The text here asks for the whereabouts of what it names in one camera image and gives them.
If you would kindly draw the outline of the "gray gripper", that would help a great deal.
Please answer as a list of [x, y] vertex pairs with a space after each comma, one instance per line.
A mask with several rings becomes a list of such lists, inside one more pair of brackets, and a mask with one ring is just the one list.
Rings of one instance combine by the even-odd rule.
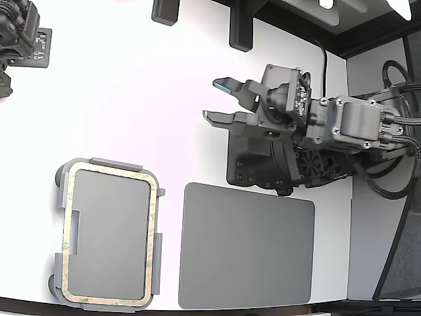
[[235, 135], [257, 135], [260, 127], [264, 129], [264, 138], [282, 142], [307, 128], [312, 97], [310, 83], [309, 72], [275, 65], [266, 66], [259, 83], [218, 78], [212, 81], [213, 86], [235, 97], [241, 107], [254, 114], [203, 111], [203, 118], [211, 126]]

